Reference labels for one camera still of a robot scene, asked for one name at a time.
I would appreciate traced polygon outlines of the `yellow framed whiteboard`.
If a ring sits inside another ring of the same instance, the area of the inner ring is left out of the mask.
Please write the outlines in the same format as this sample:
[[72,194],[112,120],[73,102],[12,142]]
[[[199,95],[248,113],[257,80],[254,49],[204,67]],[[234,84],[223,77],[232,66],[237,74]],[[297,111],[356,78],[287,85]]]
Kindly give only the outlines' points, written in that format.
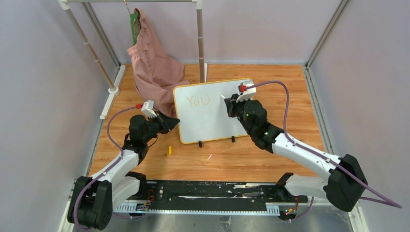
[[239,93],[249,78],[177,86],[173,90],[179,135],[184,144],[246,136],[240,122],[228,117],[221,98]]

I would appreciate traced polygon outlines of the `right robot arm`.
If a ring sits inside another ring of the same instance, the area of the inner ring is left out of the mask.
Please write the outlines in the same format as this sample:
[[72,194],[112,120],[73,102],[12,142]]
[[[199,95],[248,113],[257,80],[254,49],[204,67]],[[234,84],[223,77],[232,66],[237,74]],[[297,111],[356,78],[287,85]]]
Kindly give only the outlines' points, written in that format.
[[313,171],[317,177],[284,174],[276,195],[288,202],[294,196],[327,199],[336,208],[350,212],[365,191],[367,183],[358,160],[349,154],[329,154],[289,136],[267,121],[267,111],[258,100],[237,102],[237,94],[223,101],[228,117],[236,118],[252,142],[261,150],[291,159]]

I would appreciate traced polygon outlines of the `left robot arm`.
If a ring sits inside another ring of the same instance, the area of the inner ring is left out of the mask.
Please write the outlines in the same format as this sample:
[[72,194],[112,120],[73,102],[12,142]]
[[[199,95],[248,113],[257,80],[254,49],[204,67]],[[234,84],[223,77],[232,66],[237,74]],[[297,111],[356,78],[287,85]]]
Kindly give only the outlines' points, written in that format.
[[67,221],[81,230],[101,231],[109,224],[113,210],[130,196],[144,199],[148,194],[146,176],[132,170],[146,157],[149,141],[169,133],[179,122],[160,111],[131,117],[124,144],[115,143],[119,154],[94,175],[75,181]]

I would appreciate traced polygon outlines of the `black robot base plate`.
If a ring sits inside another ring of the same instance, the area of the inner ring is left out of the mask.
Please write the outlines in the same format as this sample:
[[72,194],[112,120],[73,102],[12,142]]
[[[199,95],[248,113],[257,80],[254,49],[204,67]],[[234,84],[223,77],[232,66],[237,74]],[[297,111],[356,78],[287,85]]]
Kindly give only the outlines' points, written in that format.
[[295,218],[307,196],[292,197],[275,183],[148,180],[146,190],[113,208],[117,214],[275,216]]

